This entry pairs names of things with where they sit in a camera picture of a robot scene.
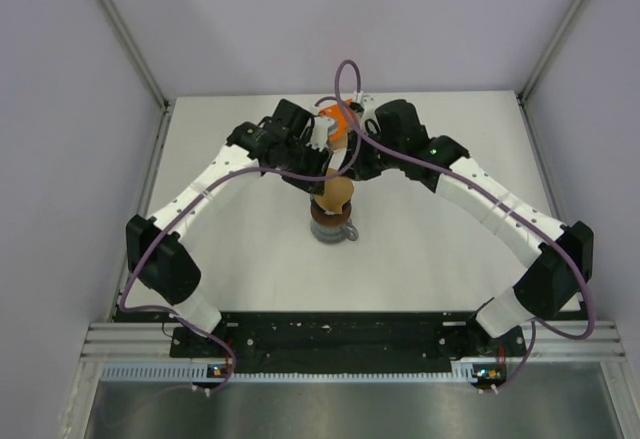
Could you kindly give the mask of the clear glass coffee server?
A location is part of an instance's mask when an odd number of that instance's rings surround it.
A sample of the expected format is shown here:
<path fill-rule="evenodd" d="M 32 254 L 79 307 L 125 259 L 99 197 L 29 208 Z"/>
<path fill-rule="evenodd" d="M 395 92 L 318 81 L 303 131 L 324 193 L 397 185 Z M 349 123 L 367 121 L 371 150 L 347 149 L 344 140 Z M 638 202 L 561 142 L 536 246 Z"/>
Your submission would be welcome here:
<path fill-rule="evenodd" d="M 355 242 L 359 239 L 359 232 L 351 222 L 335 227 L 312 222 L 310 230 L 314 238 L 324 244 L 338 244 L 345 240 Z"/>

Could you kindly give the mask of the brown paper coffee filter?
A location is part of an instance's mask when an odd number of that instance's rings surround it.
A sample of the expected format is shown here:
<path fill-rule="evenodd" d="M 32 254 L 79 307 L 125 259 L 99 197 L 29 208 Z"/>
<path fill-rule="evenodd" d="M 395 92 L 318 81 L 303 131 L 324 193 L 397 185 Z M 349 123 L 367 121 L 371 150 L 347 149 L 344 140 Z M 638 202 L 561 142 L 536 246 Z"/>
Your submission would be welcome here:
<path fill-rule="evenodd" d="M 346 157 L 346 148 L 333 149 L 327 174 L 336 173 Z M 327 180 L 324 185 L 324 193 L 316 198 L 318 205 L 329 214 L 341 214 L 348 201 L 354 194 L 354 185 L 351 179 L 338 176 Z"/>

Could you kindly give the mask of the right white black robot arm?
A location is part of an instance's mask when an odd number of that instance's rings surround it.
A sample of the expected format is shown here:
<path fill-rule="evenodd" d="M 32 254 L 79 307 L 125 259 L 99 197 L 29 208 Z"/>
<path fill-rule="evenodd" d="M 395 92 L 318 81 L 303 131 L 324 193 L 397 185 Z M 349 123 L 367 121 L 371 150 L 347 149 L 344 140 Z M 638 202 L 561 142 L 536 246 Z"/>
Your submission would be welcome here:
<path fill-rule="evenodd" d="M 594 232 L 588 225 L 567 225 L 527 204 L 461 144 L 430 136 L 415 106 L 404 99 L 382 105 L 364 99 L 351 109 L 360 129 L 349 135 L 349 177 L 368 181 L 387 170 L 402 172 L 466 211 L 523 265 L 522 277 L 469 320 L 466 339 L 474 352 L 492 353 L 504 334 L 525 321 L 554 319 L 576 294 L 591 302 Z"/>

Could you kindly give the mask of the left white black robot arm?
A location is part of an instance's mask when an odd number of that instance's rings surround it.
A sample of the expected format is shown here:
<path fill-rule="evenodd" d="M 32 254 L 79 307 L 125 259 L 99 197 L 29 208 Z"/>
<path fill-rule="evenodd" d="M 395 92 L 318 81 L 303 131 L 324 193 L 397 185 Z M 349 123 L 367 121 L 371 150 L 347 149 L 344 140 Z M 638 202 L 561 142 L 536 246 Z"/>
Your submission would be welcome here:
<path fill-rule="evenodd" d="M 157 294 L 159 309 L 196 328 L 192 343 L 205 355 L 226 346 L 220 311 L 206 297 L 194 259 L 200 236 L 249 183 L 271 170 L 306 192 L 323 189 L 332 152 L 333 119 L 286 99 L 259 123 L 244 122 L 227 137 L 217 156 L 185 189 L 149 217 L 135 215 L 126 225 L 130 278 L 126 289 L 143 285 Z"/>

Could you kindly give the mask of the orange coffee filter box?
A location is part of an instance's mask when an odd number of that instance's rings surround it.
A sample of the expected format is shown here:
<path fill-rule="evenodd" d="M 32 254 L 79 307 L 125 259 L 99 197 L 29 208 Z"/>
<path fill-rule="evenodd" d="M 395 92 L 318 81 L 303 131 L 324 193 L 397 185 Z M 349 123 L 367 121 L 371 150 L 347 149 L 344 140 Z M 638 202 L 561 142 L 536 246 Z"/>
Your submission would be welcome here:
<path fill-rule="evenodd" d="M 347 137 L 351 126 L 335 100 L 325 97 L 319 99 L 314 104 L 314 107 L 318 116 L 332 121 L 328 131 L 328 140 L 330 143 L 336 143 Z"/>

